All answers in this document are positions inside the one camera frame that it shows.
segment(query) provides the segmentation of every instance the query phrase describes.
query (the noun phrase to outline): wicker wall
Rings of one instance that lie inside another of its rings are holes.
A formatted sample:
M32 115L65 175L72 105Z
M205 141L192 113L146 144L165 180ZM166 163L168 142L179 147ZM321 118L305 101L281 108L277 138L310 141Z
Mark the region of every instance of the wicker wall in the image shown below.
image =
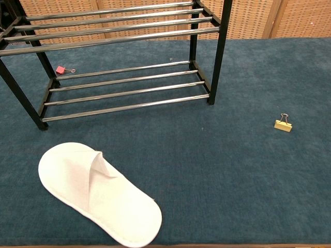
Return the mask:
M59 12L76 12L84 10L124 8L139 5L163 4L183 2L184 0L21 0L28 16L53 14ZM219 17L223 0L202 0L211 11ZM129 15L151 13L156 10L130 12ZM330 37L331 36L331 1L330 0L233 0L232 13L229 24L228 38L252 39L274 37ZM125 13L106 14L102 16L76 17L66 20L93 19L98 17L123 16ZM81 30L87 28L107 27L139 24L143 22L156 22L171 20L174 17L160 17L126 22L113 22L104 24L82 25L76 27L53 28L37 30L38 34L52 31ZM176 19L189 18L188 15L175 17ZM61 19L39 21L35 23L59 22ZM209 23L199 24L201 27L211 27ZM43 43L76 42L91 39L131 36L155 32L188 29L187 25L155 27L148 29L130 30L108 34L77 36L45 40ZM189 37L169 37L163 39L188 39ZM201 39L215 39L217 34L199 35Z
M331 0L287 0L274 37L330 37Z

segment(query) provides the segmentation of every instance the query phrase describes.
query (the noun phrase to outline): white slipper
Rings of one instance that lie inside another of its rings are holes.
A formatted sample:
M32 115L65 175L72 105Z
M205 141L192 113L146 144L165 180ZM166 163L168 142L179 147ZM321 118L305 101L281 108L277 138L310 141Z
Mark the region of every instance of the white slipper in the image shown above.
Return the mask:
M110 165L102 152L80 143L63 143L42 156L38 170L42 185L52 195L120 244L143 247L159 232L159 206Z

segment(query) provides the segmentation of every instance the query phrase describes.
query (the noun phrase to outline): pink binder clip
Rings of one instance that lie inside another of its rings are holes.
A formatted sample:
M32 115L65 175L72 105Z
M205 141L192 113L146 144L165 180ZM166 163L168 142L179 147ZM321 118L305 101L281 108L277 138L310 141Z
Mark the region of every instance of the pink binder clip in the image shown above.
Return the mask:
M62 67L62 66L58 66L56 68L56 71L55 71L57 74L59 75L63 75L65 72L71 72L71 73L75 73L76 72L76 69L66 69L65 67Z

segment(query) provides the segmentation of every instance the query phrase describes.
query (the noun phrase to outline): binder clip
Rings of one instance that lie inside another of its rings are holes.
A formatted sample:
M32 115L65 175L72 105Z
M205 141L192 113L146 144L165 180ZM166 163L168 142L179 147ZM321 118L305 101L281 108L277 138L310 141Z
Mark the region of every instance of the binder clip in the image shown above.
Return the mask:
M62 67L62 66L58 66L55 70L56 74L59 74L59 75L63 75L65 72L71 72L71 73L75 73L76 72L76 69L66 69L65 67Z
M281 114L280 120L276 120L274 127L279 130L290 132L292 129L292 124L288 123L288 118L289 118L288 114Z

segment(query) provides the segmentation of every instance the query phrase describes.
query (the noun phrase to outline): metal shoe rack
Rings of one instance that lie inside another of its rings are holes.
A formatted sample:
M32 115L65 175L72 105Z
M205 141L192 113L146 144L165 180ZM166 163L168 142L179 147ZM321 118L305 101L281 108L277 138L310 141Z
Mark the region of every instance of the metal shoe rack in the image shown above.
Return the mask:
M137 109L140 107L155 106L155 105L183 102L183 101L203 99L203 98L207 99L209 104L215 103L215 95L216 95L219 74L220 74L220 69L221 69L225 39L227 36L232 0L224 0L221 20L198 0L193 0L192 2L169 3L169 4L139 6L139 7L130 7L130 8L122 8L122 9L104 9L104 10L86 11L86 12L59 13L59 14L48 15L48 16L43 15L43 16L34 16L34 17L26 16L26 13L25 13L21 3L19 2L19 0L5 0L5 4L10 12L10 15L13 17L14 21L0 36L0 56L11 56L11 55L28 54L28 53L37 54L40 62L42 63L42 66L44 67L44 69L50 79L39 110L37 111L33 108L31 103L29 102L28 98L26 97L24 92L21 90L20 86L17 84L17 82L15 81L15 79L13 78L13 76L11 75L11 73L8 71L5 64L1 60L0 60L0 74L1 74L2 78L4 79L4 81L7 83L8 87L11 89L11 91L14 93L14 95L17 97L17 99L21 102L21 104L23 105L23 107L25 108L27 113L30 115L32 120L35 122L37 127L41 130L47 129L47 127L48 127L47 122L55 121L55 120L83 117L83 116L89 116L89 115L97 115L97 114L110 113L110 112L116 112L116 111L121 111L121 110L131 110L131 109ZM164 9L164 8L177 8L177 7L180 8L180 7L185 7L185 6L190 6L191 8L188 10L162 11L162 9ZM160 10L160 11L148 13L148 14L130 15L131 11L150 10L150 9ZM51 23L51 24L39 24L39 25L31 25L31 23L30 23L30 21L38 21L38 20L82 17L82 16L88 16L88 15L91 16L91 15L121 13L121 12L127 12L127 15L122 16L122 17L98 18L98 19L89 19L89 20L81 20L81 21L64 21L64 22L56 22L56 23ZM155 18L155 17L173 17L176 15L182 15L182 14L191 14L191 19L181 19L181 20L176 19L176 20L160 21L160 22L152 22L152 23L147 22L144 24L137 24L137 25L103 27L103 28L96 28L96 29L76 30L76 31L60 32L60 33L51 33L50 32L49 34L42 34L42 35L36 35L36 33L34 31L37 29L68 27L68 26L77 26L77 25L84 25L84 24L111 23L111 22L120 22L120 21L127 21L127 20L148 19L148 18ZM213 27L198 28L198 24L204 23L204 22L210 22L213 25ZM75 42L75 43L61 43L61 44L50 44L50 45L41 45L40 44L40 40L43 40L43 39L54 39L54 38L60 38L60 37L72 37L72 36L80 36L80 35L110 33L110 32L118 32L118 31L123 31L123 30L133 30L133 29L140 29L140 28L180 25L180 24L191 24L191 29L176 30L176 31L171 31L171 32L163 32L163 33L153 33L153 34L147 34L147 35L120 37L120 38L89 40L89 41L82 41L82 42ZM197 35L206 34L206 33L218 33L219 34L216 58L215 58L215 64L214 64L213 79L212 79L211 84L207 81L207 79L204 76L204 73L199 68L198 63L195 60L196 51L197 51ZM54 51L54 50L73 49L73 48L81 48L81 47L88 47L88 46L94 46L94 45L112 44L112 43L145 40L145 39L153 39L153 38L161 38L161 37L174 37L174 36L190 36L189 60L181 61L181 62L174 62L174 63L167 63L167 64L159 64L159 65L148 65L148 66L140 66L140 67L134 67L134 68L99 71L99 72L76 74L76 75L57 76L55 74L54 70L52 69L52 66L45 53L47 51ZM27 43L30 43L33 47L5 50L7 45L12 42L27 42ZM68 87L61 87L61 84L60 84L60 81L68 80L68 79L78 79L78 78L97 76L97 75L122 73L122 72L144 70L144 69L151 69L151 68L169 67L169 66L178 66L178 65L185 65L185 64L187 64L189 66L188 71L141 76L141 77L134 77L134 78L129 78L129 79L97 82L97 83L82 84L82 85L75 85L75 86L68 86ZM162 87L155 87L155 88L148 88L148 89L110 93L110 94L105 94L105 95L100 95L100 96L68 99L68 100L64 100L64 101L51 101L52 94L54 94L58 91L99 87L99 86L104 86L104 85L158 79L158 78L163 78L163 77L181 76L181 75L185 75L185 74L196 74L199 78L199 81L195 82L195 83L177 84L177 85L162 86ZM135 105L121 106L121 107L105 108L102 110L68 114L68 115L62 115L62 116L45 117L47 108L51 107L51 106L69 104L69 103L77 103L77 102L83 102L83 101L99 100L99 99L112 98L112 97L128 96L128 95L134 95L134 94L142 94L142 93L146 93L146 92L153 92L153 91L160 91L160 90L192 87L192 86L197 86L197 85L203 85L206 93L203 95L192 96L192 97L169 99L169 100L141 103L141 104L135 104Z

